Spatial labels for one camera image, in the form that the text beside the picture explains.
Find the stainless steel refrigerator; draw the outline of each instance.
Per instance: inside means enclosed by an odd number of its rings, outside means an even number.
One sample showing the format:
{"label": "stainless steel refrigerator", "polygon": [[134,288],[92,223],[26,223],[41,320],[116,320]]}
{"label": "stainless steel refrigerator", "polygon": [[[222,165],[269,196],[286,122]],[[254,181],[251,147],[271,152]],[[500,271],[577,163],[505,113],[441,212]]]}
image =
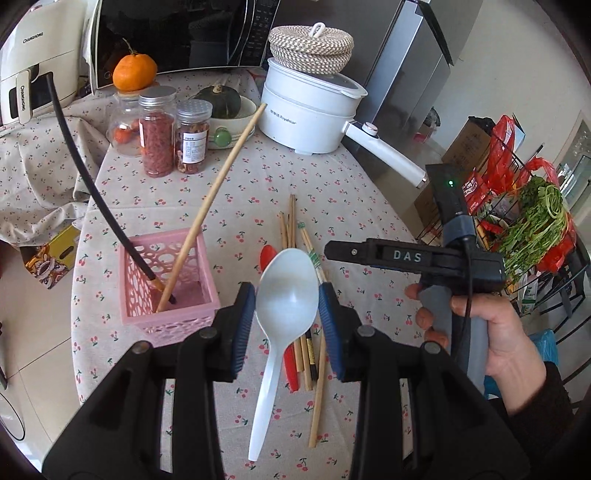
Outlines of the stainless steel refrigerator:
{"label": "stainless steel refrigerator", "polygon": [[[274,25],[324,22],[353,36],[343,74],[369,95],[356,119],[401,151],[425,120],[472,30],[482,0],[281,0]],[[347,145],[356,157],[370,155]]]}

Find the pink plastic basket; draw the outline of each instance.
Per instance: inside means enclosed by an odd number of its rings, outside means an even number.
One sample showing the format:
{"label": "pink plastic basket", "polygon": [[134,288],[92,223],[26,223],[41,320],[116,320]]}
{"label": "pink plastic basket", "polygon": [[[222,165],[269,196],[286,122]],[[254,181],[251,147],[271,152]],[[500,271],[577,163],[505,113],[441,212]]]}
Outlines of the pink plastic basket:
{"label": "pink plastic basket", "polygon": [[[130,240],[153,272],[166,283],[188,232],[187,228],[133,236]],[[124,325],[143,329],[154,346],[181,342],[189,334],[211,325],[220,301],[202,233],[189,251],[174,287],[177,303],[169,303],[168,310],[161,313],[153,313],[161,293],[152,287],[125,249],[120,248],[120,252],[119,295]]]}

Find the green knob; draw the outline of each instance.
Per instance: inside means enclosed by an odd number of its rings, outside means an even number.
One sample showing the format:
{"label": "green knob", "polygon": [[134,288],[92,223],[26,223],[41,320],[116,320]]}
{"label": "green knob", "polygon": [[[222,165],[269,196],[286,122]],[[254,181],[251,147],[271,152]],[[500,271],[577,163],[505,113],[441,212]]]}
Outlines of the green knob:
{"label": "green knob", "polygon": [[227,147],[232,143],[232,136],[225,127],[219,127],[213,134],[213,142],[220,148]]}

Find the dried food jar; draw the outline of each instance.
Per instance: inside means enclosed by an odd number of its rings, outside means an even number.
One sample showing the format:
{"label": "dried food jar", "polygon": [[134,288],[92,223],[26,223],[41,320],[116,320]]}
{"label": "dried food jar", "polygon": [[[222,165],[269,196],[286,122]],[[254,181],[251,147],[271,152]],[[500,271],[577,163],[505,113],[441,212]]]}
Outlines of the dried food jar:
{"label": "dried food jar", "polygon": [[193,174],[199,171],[199,164],[207,150],[212,110],[213,105],[206,100],[184,100],[177,105],[174,149],[177,168],[181,173]]}
{"label": "dried food jar", "polygon": [[107,139],[120,155],[139,157],[139,96],[143,90],[136,92],[116,92],[115,106],[109,118]]}
{"label": "dried food jar", "polygon": [[164,177],[174,168],[174,99],[173,87],[157,86],[142,91],[139,105],[139,137],[144,171],[149,177]]}

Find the microwave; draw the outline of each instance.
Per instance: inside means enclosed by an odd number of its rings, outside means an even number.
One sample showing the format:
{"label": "microwave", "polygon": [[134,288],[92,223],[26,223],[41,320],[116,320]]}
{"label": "microwave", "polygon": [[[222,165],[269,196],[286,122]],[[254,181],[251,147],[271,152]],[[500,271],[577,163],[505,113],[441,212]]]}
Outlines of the microwave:
{"label": "microwave", "polygon": [[95,87],[111,85],[131,47],[159,73],[258,67],[280,0],[102,0],[95,10],[91,56]]}

